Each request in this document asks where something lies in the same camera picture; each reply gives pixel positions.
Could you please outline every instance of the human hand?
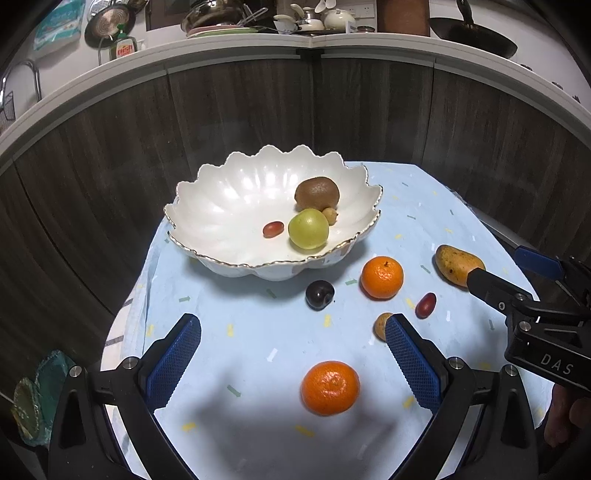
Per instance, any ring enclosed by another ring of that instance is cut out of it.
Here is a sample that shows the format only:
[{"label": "human hand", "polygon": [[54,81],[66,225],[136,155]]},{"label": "human hand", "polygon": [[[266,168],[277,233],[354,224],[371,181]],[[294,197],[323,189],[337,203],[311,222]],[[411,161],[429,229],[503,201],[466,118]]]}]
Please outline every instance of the human hand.
[{"label": "human hand", "polygon": [[568,441],[573,426],[580,429],[591,423],[591,397],[577,398],[571,390],[555,384],[544,440],[552,448]]}]

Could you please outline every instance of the green bottle cap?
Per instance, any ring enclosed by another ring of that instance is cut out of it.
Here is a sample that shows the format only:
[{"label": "green bottle cap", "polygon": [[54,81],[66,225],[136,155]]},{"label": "green bottle cap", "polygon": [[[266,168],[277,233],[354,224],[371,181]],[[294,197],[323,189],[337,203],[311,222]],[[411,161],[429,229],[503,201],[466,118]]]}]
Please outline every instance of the green bottle cap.
[{"label": "green bottle cap", "polygon": [[119,25],[117,25],[117,28],[119,29],[119,33],[117,34],[117,38],[127,37],[127,34],[123,31],[123,29],[125,28],[125,25],[123,25],[123,23],[120,23]]}]

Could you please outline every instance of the screw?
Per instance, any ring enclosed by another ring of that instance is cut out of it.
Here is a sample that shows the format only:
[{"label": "screw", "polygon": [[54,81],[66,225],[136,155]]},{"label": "screw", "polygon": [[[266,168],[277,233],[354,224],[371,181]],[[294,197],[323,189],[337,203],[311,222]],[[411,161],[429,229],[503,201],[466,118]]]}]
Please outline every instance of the screw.
[{"label": "screw", "polygon": [[462,360],[458,356],[450,357],[450,359],[447,361],[447,363],[449,363],[449,366],[455,370],[461,370],[466,365],[464,363],[464,360]]},{"label": "screw", "polygon": [[70,368],[70,376],[76,378],[78,375],[82,373],[82,367],[78,365],[74,365]]},{"label": "screw", "polygon": [[513,365],[505,365],[505,372],[510,377],[516,377],[517,375],[519,375],[519,371]]},{"label": "screw", "polygon": [[131,370],[137,366],[139,358],[136,356],[129,356],[121,362],[121,366],[126,370]]}]

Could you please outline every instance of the scalloped bowl rim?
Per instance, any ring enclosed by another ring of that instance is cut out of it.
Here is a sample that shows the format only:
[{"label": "scalloped bowl rim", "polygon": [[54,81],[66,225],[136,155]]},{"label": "scalloped bowl rim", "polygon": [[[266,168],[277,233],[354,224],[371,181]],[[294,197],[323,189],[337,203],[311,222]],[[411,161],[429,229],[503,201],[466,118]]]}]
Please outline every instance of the scalloped bowl rim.
[{"label": "scalloped bowl rim", "polygon": [[[243,152],[239,152],[239,151],[233,151],[232,153],[230,153],[227,157],[226,157],[226,161],[222,164],[222,165],[212,165],[210,163],[204,163],[199,167],[199,170],[197,171],[197,177],[195,178],[195,180],[193,180],[192,182],[188,182],[188,183],[195,183],[198,181],[199,179],[199,174],[201,173],[201,169],[203,167],[213,167],[213,168],[223,168],[226,165],[226,162],[228,161],[228,158],[232,155],[235,154],[239,154],[239,155],[244,155],[245,157],[248,158],[253,158],[256,157],[261,151],[263,150],[268,150],[268,149],[274,149],[279,153],[282,154],[289,154],[292,153],[293,151],[295,151],[296,149],[303,149],[305,148],[308,153],[312,154],[314,157],[317,157],[318,159],[321,158],[325,158],[328,155],[337,155],[339,157],[339,159],[341,160],[341,163],[343,165],[344,168],[350,170],[351,168],[358,168],[359,166],[355,166],[355,167],[348,167],[345,164],[345,161],[342,157],[342,155],[336,151],[330,151],[328,153],[325,153],[324,155],[320,156],[320,155],[316,155],[311,149],[310,147],[308,147],[307,145],[298,145],[297,147],[293,148],[291,151],[289,152],[283,152],[281,150],[279,150],[277,147],[273,146],[273,145],[265,145],[264,147],[262,147],[257,153],[255,153],[254,155],[246,155]],[[185,245],[183,245],[179,240],[177,240],[174,235],[174,229],[176,228],[176,225],[174,224],[174,222],[172,221],[172,219],[170,218],[168,212],[167,212],[167,208],[169,206],[172,206],[174,204],[176,204],[177,202],[180,201],[180,196],[178,195],[178,186],[182,183],[182,181],[177,183],[176,189],[175,189],[175,193],[176,196],[173,200],[172,203],[166,204],[164,206],[164,216],[166,217],[166,219],[168,220],[168,222],[170,223],[170,225],[172,225],[173,230],[168,232],[168,237],[172,240],[172,242],[177,245],[178,247],[182,248],[183,250],[185,250],[186,252],[190,253],[193,257],[195,258],[202,258],[204,260],[208,260],[210,262],[214,262],[215,264],[218,265],[223,265],[225,267],[232,267],[232,268],[249,268],[252,270],[256,270],[262,267],[268,267],[270,265],[298,265],[298,264],[305,264],[310,262],[311,260],[317,260],[323,257],[326,257],[327,255],[330,255],[331,253],[343,248],[344,246],[346,246],[347,244],[351,244],[356,242],[356,240],[359,238],[360,235],[363,235],[365,232],[367,232],[379,219],[379,217],[382,214],[382,210],[376,210],[376,207],[378,206],[378,203],[380,202],[380,200],[382,199],[382,195],[384,194],[384,188],[380,185],[380,184],[376,184],[376,185],[370,185],[369,184],[369,172],[368,169],[365,165],[361,164],[361,167],[363,167],[363,169],[365,170],[365,185],[368,187],[379,187],[379,195],[378,198],[376,199],[374,205],[372,206],[372,210],[374,210],[376,213],[374,215],[374,217],[372,218],[372,220],[367,224],[367,226],[365,226],[362,230],[358,231],[357,233],[354,234],[353,237],[345,239],[344,241],[342,241],[341,243],[337,244],[335,247],[331,248],[330,250],[322,253],[321,255],[311,255],[309,257],[305,257],[302,260],[273,260],[271,262],[265,262],[259,265],[249,265],[249,264],[233,264],[233,263],[228,263],[228,262],[224,262],[222,260],[218,260],[217,258],[213,258],[210,257],[208,255],[204,255],[204,254],[200,254],[198,253],[196,250],[189,248]]]}]

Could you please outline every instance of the mandarin orange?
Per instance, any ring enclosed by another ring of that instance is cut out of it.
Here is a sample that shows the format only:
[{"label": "mandarin orange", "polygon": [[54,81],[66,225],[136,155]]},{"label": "mandarin orange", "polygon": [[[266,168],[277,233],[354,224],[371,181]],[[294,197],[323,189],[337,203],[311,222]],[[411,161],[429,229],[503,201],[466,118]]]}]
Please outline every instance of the mandarin orange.
[{"label": "mandarin orange", "polygon": [[313,366],[301,383],[306,408],[318,415],[342,413],[359,396],[357,372],[343,362],[328,361]]},{"label": "mandarin orange", "polygon": [[398,293],[403,282],[402,266],[391,257],[372,258],[361,272],[361,286],[375,299],[391,299]]}]

